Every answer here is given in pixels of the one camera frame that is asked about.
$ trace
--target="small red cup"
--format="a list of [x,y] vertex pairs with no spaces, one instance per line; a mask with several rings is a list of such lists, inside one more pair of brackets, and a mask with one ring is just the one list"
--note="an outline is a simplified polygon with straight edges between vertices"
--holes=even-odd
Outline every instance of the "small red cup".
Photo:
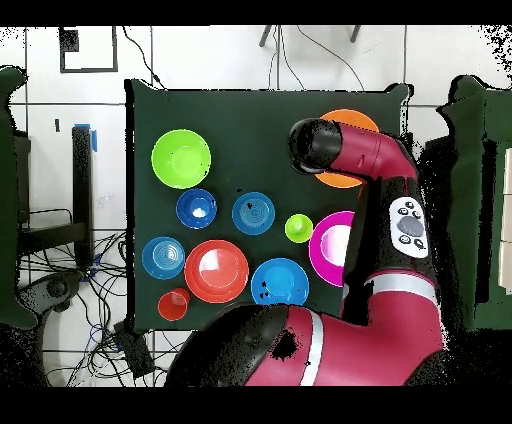
[[165,293],[158,301],[158,313],[167,321],[178,321],[187,313],[190,294],[182,288]]

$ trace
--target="blue plate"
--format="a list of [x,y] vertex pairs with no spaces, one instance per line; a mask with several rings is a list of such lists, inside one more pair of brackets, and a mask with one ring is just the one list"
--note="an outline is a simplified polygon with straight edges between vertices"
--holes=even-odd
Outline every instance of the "blue plate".
[[252,276],[251,293],[259,305],[302,306],[309,294],[308,276],[290,259],[271,259],[261,264]]
[[236,228],[242,233],[257,236],[272,226],[276,211],[267,196],[252,192],[238,198],[231,215]]
[[142,251],[142,265],[146,272],[159,280],[176,277],[185,264],[185,251],[171,237],[156,237]]

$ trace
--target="pink bowl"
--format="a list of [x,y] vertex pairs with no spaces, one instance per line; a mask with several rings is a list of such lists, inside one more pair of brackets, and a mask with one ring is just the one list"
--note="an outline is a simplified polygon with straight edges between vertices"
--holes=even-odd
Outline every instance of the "pink bowl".
[[309,240],[309,260],[329,284],[343,286],[343,267],[354,212],[336,212],[322,219]]

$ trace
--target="white floor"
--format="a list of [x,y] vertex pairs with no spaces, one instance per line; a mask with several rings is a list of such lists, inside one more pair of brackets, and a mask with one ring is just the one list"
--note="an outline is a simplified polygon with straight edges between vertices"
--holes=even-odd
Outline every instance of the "white floor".
[[[127,27],[127,32],[140,44],[148,65],[167,88],[266,89],[275,44],[271,33],[265,47],[258,46],[263,28],[263,25]],[[511,83],[478,27],[362,26],[355,44],[349,42],[353,26],[304,25],[301,29],[345,59],[367,91],[381,91],[397,82],[413,84],[408,129],[420,143],[448,133],[448,126],[435,107],[447,102],[450,83],[456,76],[474,74],[497,88],[507,88]],[[67,53],[66,63],[76,67],[109,66],[110,27],[78,27],[78,30],[80,52]],[[361,89],[343,62],[304,37],[296,26],[283,26],[283,38],[287,61],[306,89]],[[31,210],[72,208],[71,127],[89,123],[98,134],[98,149],[93,153],[97,239],[126,227],[123,80],[152,81],[141,52],[125,38],[121,27],[117,27],[117,39],[117,73],[61,74],[57,28],[27,28],[26,31],[0,28],[0,65],[17,65],[28,74],[28,83],[14,93],[10,107],[17,127],[27,130],[32,140]],[[275,61],[270,88],[276,88]],[[301,89],[283,58],[280,89]],[[60,122],[60,132],[56,132],[55,119]],[[58,212],[34,215],[32,226],[64,223],[66,218],[65,213]],[[63,257],[60,252],[53,255]],[[108,262],[123,263],[117,249],[111,249]],[[40,271],[24,271],[20,284],[41,275]],[[98,278],[101,282],[106,277]],[[112,290],[123,293],[125,280],[119,279]],[[90,320],[98,323],[94,293],[85,283],[80,293],[88,304]],[[108,302],[112,321],[123,319],[125,298],[109,296]],[[167,332],[165,336],[175,345],[185,340],[187,334]],[[52,314],[47,323],[44,339],[47,371],[74,367],[83,358],[89,338],[84,305],[75,298],[68,311]],[[167,368],[174,354],[166,353],[171,347],[164,335],[155,332],[147,339],[157,365]],[[165,375],[154,384],[159,374],[147,376],[146,385],[161,386]],[[50,374],[50,381],[64,385],[69,375],[69,370],[55,371]],[[119,382],[112,378],[98,385],[119,385]],[[137,386],[144,386],[142,379],[137,381]]]

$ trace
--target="red robot arm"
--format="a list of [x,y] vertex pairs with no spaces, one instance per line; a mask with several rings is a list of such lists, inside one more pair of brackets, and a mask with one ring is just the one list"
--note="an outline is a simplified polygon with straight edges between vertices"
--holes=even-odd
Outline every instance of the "red robot arm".
[[368,325],[292,306],[286,329],[297,339],[293,360],[276,361],[269,353],[247,384],[402,385],[442,349],[414,162],[392,137],[316,119],[292,128],[289,148],[298,171],[339,172],[366,182],[354,218],[364,230],[361,240],[351,234],[349,250],[358,250],[352,284],[371,286]]
[[[299,172],[338,172],[365,182],[343,278],[351,291],[369,292],[367,325],[341,319],[344,305],[340,317],[297,306],[238,307],[190,337],[166,387],[402,385],[442,350],[423,202],[401,143],[307,119],[293,126],[288,147]],[[287,343],[292,354],[276,353]]]

